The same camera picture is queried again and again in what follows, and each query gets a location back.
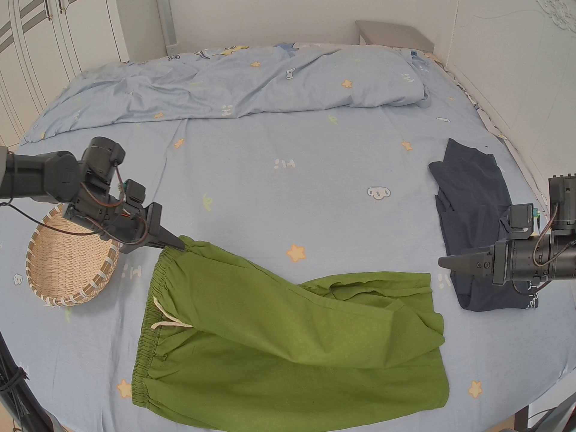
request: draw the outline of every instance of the carved floral ornament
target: carved floral ornament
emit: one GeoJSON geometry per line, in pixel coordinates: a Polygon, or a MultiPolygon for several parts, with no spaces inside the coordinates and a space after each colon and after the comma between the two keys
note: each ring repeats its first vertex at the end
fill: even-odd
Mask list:
{"type": "Polygon", "coordinates": [[[561,0],[536,0],[542,9],[550,15],[552,22],[560,29],[569,29],[576,33],[576,17],[561,0]]]}

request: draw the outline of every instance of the bed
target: bed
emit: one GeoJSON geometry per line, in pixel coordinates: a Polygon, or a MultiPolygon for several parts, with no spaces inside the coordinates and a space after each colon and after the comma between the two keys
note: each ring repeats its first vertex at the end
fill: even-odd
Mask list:
{"type": "MultiPolygon", "coordinates": [[[[559,137],[574,134],[573,119],[567,119],[574,113],[569,98],[576,85],[575,19],[566,12],[559,17],[564,7],[550,1],[453,1],[457,8],[446,18],[450,37],[437,55],[477,104],[425,54],[389,50],[412,66],[400,73],[402,82],[411,88],[409,80],[419,79],[426,85],[423,101],[394,106],[407,96],[391,96],[387,105],[373,106],[368,93],[355,103],[350,91],[352,99],[330,102],[305,81],[302,95],[286,97],[278,107],[259,102],[258,92],[275,81],[298,81],[292,65],[343,53],[356,64],[352,72],[363,62],[370,71],[378,65],[371,57],[374,47],[207,49],[83,74],[48,107],[18,152],[66,149],[80,158],[90,138],[116,140],[127,155],[122,176],[147,187],[147,204],[163,205],[164,227],[210,241],[297,284],[368,270],[430,273],[434,307],[445,320],[441,353],[449,400],[443,408],[355,430],[483,432],[576,367],[575,303],[570,284],[558,282],[542,292],[537,309],[462,310],[449,271],[437,265],[445,249],[434,204],[438,187],[428,164],[443,159],[448,138],[492,153],[512,201],[545,210],[540,201],[547,176],[567,172],[573,162],[564,147],[570,142],[559,137]],[[540,32],[532,30],[534,20],[540,32]],[[518,42],[505,37],[512,28],[518,42]],[[562,46],[563,62],[542,64],[550,51],[542,44],[551,38],[562,46]],[[526,48],[533,46],[540,49],[526,48]],[[264,70],[268,60],[277,62],[275,74],[259,80],[241,101],[227,96],[231,87],[206,87],[214,79],[229,86],[235,75],[247,76],[247,69],[264,70]],[[185,70],[192,65],[221,69],[188,79],[185,70]],[[173,86],[150,94],[150,88],[159,91],[157,85],[145,87],[142,72],[150,71],[173,86]],[[559,78],[562,87],[544,94],[551,90],[548,82],[559,78]],[[181,96],[184,91],[190,96],[181,96]],[[187,97],[201,99],[194,116],[183,107],[187,97]],[[314,97],[323,99],[315,103],[314,97]],[[96,98],[106,101],[110,115],[97,113],[96,98]],[[548,122],[540,120],[541,110],[548,122]],[[565,126],[559,125],[563,119],[565,126]],[[535,127],[540,135],[529,133],[535,127]],[[558,140],[556,150],[551,137],[558,140]],[[378,190],[387,196],[375,196],[378,190]],[[305,247],[306,260],[290,259],[292,245],[305,247]]],[[[576,8],[576,0],[562,1],[576,8]]],[[[360,88],[362,80],[350,79],[345,61],[339,62],[330,74],[339,79],[338,88],[346,89],[348,81],[351,89],[360,88]]],[[[16,205],[35,217],[50,208],[31,200],[16,205]]],[[[0,225],[2,333],[43,407],[76,432],[193,430],[135,407],[129,396],[158,251],[123,255],[96,299],[54,307],[43,305],[22,280],[33,224],[4,209],[0,225]]]]}

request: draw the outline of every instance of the green pants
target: green pants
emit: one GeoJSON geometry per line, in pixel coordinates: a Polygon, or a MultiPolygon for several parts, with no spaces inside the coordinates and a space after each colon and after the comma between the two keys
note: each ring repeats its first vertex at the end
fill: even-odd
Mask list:
{"type": "Polygon", "coordinates": [[[134,404],[200,428],[319,432],[446,403],[429,274],[294,285],[181,238],[186,251],[164,249],[150,284],[134,404]]]}

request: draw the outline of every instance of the bed sheet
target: bed sheet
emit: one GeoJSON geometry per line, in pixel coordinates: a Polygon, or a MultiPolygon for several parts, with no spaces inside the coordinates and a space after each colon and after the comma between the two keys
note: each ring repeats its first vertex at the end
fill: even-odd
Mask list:
{"type": "MultiPolygon", "coordinates": [[[[299,55],[289,48],[295,49],[280,47],[299,55]]],[[[428,108],[343,105],[235,119],[127,118],[46,139],[40,136],[48,128],[39,122],[28,136],[37,142],[23,143],[19,153],[68,149],[79,157],[93,136],[117,140],[127,152],[122,177],[147,186],[146,203],[163,205],[164,227],[296,284],[345,272],[430,273],[434,307],[445,320],[446,406],[351,430],[482,432],[573,370],[576,310],[570,285],[561,282],[542,292],[537,309],[473,313],[459,307],[449,271],[437,265],[445,249],[428,163],[442,160],[453,138],[494,154],[514,203],[535,197],[465,94],[428,58],[412,55],[428,108]],[[374,188],[383,187],[389,196],[380,198],[374,188]],[[292,245],[305,248],[305,260],[291,260],[292,245]]],[[[118,87],[116,93],[129,92],[118,87]]],[[[50,208],[31,200],[15,205],[37,217],[50,208]]],[[[76,432],[193,430],[129,398],[158,251],[122,255],[110,283],[89,303],[49,307],[19,278],[33,224],[4,208],[0,226],[2,333],[43,407],[76,432]]]]}

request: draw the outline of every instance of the basket rim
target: basket rim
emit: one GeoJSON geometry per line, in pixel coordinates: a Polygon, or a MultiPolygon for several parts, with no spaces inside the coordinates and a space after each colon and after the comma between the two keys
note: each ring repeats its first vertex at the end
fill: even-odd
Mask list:
{"type": "MultiPolygon", "coordinates": [[[[62,203],[56,205],[46,214],[46,216],[44,216],[42,223],[47,224],[54,216],[62,215],[63,206],[64,204],[62,203]]],[[[100,269],[95,273],[94,277],[92,277],[92,279],[82,288],[68,296],[46,296],[39,292],[37,285],[34,283],[31,277],[32,271],[29,267],[32,265],[33,247],[36,243],[36,239],[40,235],[39,227],[40,225],[37,225],[34,229],[32,237],[28,242],[28,248],[26,250],[26,279],[28,280],[28,284],[30,285],[32,292],[49,306],[74,306],[76,304],[89,301],[94,296],[96,296],[100,292],[98,288],[103,288],[108,283],[110,277],[116,269],[116,264],[120,255],[120,243],[116,240],[111,241],[110,248],[108,249],[108,253],[106,254],[106,258],[103,260],[100,269]]]]}

